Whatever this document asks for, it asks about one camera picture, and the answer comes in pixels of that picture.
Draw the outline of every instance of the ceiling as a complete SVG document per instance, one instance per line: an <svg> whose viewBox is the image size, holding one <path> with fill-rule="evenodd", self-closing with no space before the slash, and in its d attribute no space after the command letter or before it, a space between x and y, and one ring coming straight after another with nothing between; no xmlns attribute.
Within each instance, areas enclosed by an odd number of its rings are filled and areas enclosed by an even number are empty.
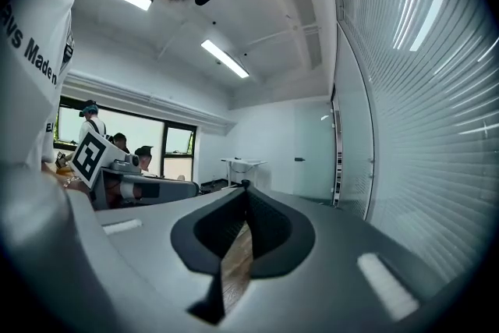
<svg viewBox="0 0 499 333"><path fill-rule="evenodd" d="M319 28L311 0L212 0L199 7L154 0L147 12L122 0L76 0L73 21L91 22L104 35L161 62L192 67L229 93L321 60ZM249 72L241 80L201 48L212 40Z"/></svg>

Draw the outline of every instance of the bracelet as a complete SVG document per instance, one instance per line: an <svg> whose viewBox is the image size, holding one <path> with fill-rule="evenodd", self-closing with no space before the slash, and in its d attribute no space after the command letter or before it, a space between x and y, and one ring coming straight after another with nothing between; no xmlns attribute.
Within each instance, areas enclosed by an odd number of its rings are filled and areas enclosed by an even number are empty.
<svg viewBox="0 0 499 333"><path fill-rule="evenodd" d="M81 179L80 179L80 178L77 178L77 177L75 177L75 176L72 176L71 178L68 178L68 179L66 179L66 180L65 180L64 185L62 185L62 187L63 187L64 189L67 189L67 188L68 188L68 186L71 184L71 182L75 182L75 181L77 181L77 180L81 180Z"/></svg>

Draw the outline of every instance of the white t-shirt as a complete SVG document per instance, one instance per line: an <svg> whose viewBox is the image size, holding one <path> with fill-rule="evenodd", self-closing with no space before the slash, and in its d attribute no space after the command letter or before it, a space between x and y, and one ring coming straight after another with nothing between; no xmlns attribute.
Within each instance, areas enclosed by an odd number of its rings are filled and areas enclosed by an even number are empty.
<svg viewBox="0 0 499 333"><path fill-rule="evenodd" d="M0 162L53 161L53 128L72 53L74 0L8 0L0 14Z"/></svg>
<svg viewBox="0 0 499 333"><path fill-rule="evenodd" d="M98 134L104 137L106 130L104 123L96 115L93 115L90 119L95 123L95 126L99 130ZM78 143L83 142L83 139L87 135L87 132L89 130L95 130L92 124L90 124L88 121L85 121L83 124L81 124Z"/></svg>

